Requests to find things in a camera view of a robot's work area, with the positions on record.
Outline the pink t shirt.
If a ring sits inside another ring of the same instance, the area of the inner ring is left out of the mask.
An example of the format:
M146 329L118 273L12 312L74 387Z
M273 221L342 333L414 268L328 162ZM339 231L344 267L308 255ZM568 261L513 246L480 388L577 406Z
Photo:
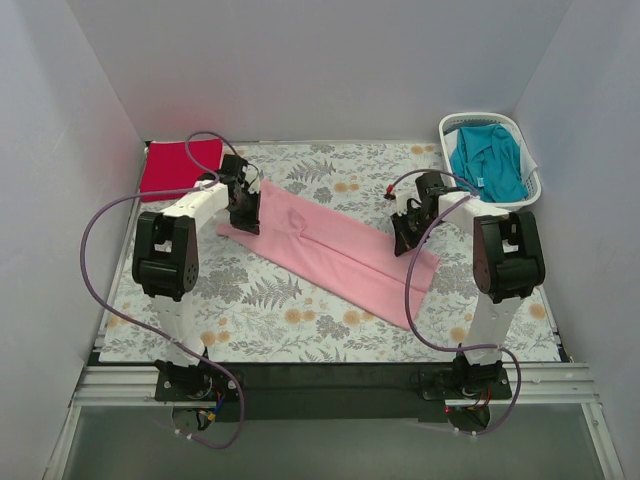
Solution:
M405 290L411 258L394 255L394 238L349 216L262 183L260 233L229 224L217 233L368 313L407 330L410 312L420 308L439 259L422 251L417 278Z

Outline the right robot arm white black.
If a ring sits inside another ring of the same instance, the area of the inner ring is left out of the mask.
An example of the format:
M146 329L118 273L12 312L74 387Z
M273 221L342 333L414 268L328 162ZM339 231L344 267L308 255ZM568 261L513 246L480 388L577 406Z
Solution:
M411 253L409 266L415 268L433 230L443 223L455 225L472 237L472 274L479 291L467 336L448 350L452 362L418 372L421 394L427 400L474 403L514 398L517 390L503 366L513 354L504 342L515 314L546 274L535 216L486 203L473 186L449 187L444 171L412 174L415 192L396 192L389 185L384 194L396 208L391 217L395 255Z

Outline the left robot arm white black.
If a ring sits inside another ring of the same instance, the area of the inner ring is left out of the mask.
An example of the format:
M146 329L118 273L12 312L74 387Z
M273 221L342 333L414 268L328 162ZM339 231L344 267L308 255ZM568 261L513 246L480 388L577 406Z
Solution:
M217 389L211 368L182 348L203 355L195 332L193 290L199 277L199 231L221 211L233 229L260 233L260 173L244 158L226 154L220 168L202 175L198 190L160 212L141 213L136 225L132 276L151 298L161 330L171 340L165 360L154 362L168 384L192 400Z

